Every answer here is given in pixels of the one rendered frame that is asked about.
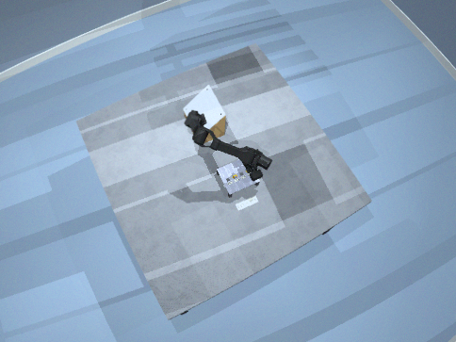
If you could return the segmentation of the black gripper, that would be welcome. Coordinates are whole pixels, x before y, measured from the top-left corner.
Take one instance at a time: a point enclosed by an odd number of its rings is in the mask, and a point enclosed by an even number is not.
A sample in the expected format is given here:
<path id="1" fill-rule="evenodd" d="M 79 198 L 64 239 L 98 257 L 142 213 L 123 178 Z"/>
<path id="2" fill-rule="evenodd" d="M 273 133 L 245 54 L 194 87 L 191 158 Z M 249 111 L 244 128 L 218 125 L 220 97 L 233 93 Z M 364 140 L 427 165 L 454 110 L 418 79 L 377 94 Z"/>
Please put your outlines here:
<path id="1" fill-rule="evenodd" d="M 246 168 L 247 173 L 250 174 L 252 181 L 258 180 L 263 177 L 263 173 L 256 166 L 252 167 L 252 166 L 245 165 L 244 163 L 242 163 L 242 164 Z"/>

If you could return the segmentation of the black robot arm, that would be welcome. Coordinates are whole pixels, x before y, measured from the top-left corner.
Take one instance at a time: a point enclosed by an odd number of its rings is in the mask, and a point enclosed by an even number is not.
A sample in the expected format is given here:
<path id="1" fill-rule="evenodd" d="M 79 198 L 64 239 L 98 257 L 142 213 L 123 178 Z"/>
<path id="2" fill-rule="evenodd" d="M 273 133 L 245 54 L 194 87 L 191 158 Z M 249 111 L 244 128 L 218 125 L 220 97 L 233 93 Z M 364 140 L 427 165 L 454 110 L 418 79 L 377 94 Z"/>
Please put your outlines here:
<path id="1" fill-rule="evenodd" d="M 221 151 L 228 155 L 238 157 L 242 163 L 252 167 L 262 167 L 267 170 L 272 162 L 272 159 L 266 157 L 258 149 L 250 148 L 245 146 L 238 148 L 231 144 L 225 143 L 220 139 L 216 138 L 213 131 L 204 127 L 207 123 L 204 114 L 200 114 L 198 110 L 191 110 L 188 112 L 187 117 L 184 121 L 185 126 L 191 128 L 193 132 L 192 140 L 201 147 L 209 147 L 215 151 Z M 210 146 L 204 146 L 204 142 L 210 133 L 213 141 Z"/>

